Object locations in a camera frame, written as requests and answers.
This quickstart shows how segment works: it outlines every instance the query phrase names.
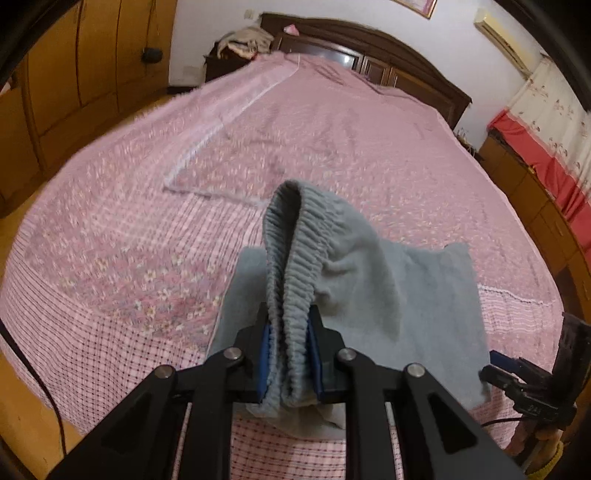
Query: floral bedspread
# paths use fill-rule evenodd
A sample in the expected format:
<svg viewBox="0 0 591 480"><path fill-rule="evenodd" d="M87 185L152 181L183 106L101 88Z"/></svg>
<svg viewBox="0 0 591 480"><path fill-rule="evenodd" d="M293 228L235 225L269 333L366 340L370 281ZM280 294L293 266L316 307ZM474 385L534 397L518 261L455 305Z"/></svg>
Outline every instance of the floral bedspread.
<svg viewBox="0 0 591 480"><path fill-rule="evenodd" d="M380 235L470 245L491 348L551 367L562 304L507 199L432 108L327 60L275 53L78 152L27 213L0 316L82 433L154 367L203 362L239 251L287 177ZM15 356L22 380L43 394ZM495 392L473 412L508 416ZM506 443L511 426L492 430ZM341 478L343 442L236 419L233 478Z"/></svg>

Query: yellow strap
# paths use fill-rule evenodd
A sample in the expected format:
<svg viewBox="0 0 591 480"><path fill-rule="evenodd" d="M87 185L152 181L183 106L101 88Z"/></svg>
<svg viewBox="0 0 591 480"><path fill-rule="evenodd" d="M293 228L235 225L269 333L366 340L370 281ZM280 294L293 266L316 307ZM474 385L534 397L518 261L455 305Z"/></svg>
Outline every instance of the yellow strap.
<svg viewBox="0 0 591 480"><path fill-rule="evenodd" d="M546 476L552 471L560 457L562 457L562 452L564 450L564 443L559 442L558 447L556 449L556 454L552 457L552 460L546 463L546 465L538 470L537 472L531 473L527 476L530 480L544 480Z"/></svg>

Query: floral curtain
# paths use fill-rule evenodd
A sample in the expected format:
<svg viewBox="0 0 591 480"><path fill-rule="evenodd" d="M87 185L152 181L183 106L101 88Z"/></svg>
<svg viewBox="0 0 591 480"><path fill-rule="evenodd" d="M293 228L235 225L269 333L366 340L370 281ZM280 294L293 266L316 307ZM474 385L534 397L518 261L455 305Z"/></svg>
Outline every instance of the floral curtain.
<svg viewBox="0 0 591 480"><path fill-rule="evenodd" d="M490 124L534 167L591 257L591 113L548 57Z"/></svg>

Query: picture frame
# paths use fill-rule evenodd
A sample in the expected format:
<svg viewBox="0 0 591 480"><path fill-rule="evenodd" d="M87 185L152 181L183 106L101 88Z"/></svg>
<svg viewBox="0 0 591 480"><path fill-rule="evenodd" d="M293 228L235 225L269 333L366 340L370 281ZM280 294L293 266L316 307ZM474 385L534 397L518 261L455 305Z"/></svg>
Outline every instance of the picture frame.
<svg viewBox="0 0 591 480"><path fill-rule="evenodd" d="M435 10L437 0L392 0L400 5L403 5L410 10L415 11L426 19L430 19Z"/></svg>

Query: gray fabric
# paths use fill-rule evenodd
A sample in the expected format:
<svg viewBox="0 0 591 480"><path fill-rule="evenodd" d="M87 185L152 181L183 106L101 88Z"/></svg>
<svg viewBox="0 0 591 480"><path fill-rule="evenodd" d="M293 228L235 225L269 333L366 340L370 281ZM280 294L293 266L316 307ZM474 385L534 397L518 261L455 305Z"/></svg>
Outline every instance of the gray fabric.
<svg viewBox="0 0 591 480"><path fill-rule="evenodd" d="M252 414L303 438L335 438L343 426L341 408L320 411L324 422L295 409L316 403L306 358L312 303L376 363L420 362L466 408L486 400L478 371L488 348L467 245L434 252L381 240L343 199L294 180L277 190L263 226L266 253L241 253L210 349L231 345L267 301L268 389Z"/></svg>

